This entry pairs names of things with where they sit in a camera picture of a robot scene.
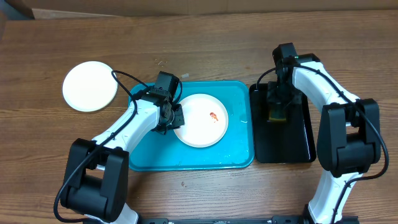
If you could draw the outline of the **orange green sponge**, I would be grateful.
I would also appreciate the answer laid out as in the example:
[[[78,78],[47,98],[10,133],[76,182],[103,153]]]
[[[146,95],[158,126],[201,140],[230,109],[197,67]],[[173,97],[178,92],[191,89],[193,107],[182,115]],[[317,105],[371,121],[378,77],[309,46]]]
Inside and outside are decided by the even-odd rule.
[[[270,108],[269,109],[269,117],[268,120],[270,122],[286,122],[287,116],[285,109],[283,108]]]

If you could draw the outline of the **white plate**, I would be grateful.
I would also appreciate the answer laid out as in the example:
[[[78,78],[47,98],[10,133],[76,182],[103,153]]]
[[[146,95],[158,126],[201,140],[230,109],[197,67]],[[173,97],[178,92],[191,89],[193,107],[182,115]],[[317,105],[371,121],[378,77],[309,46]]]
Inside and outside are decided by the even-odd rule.
[[[185,124],[174,130],[184,144],[203,148],[220,141],[229,125],[228,112],[220,100],[207,94],[194,94],[181,102]]]
[[[99,61],[87,61],[73,67],[63,81],[64,100],[77,111],[101,110],[112,102],[118,90],[112,71],[109,65]]]

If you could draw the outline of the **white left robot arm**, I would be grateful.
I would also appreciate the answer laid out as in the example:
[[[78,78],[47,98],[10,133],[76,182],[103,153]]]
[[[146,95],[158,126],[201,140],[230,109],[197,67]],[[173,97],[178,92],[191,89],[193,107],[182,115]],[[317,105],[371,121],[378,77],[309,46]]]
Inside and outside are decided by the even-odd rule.
[[[63,206],[82,215],[82,223],[138,223],[126,203],[130,153],[151,131],[165,134],[184,124],[181,93],[149,86],[132,95],[130,107],[92,140],[78,138],[69,150],[63,184],[53,212],[63,222]]]

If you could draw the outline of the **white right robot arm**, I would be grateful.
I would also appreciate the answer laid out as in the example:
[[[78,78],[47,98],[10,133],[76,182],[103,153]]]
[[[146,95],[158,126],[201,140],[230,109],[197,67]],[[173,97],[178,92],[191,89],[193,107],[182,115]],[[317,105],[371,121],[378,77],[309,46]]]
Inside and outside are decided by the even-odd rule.
[[[277,81],[268,85],[268,120],[287,119],[287,108],[307,97],[321,113],[317,156],[323,168],[301,223],[346,223],[342,210],[356,182],[387,156],[379,107],[345,90],[314,54],[273,53]]]

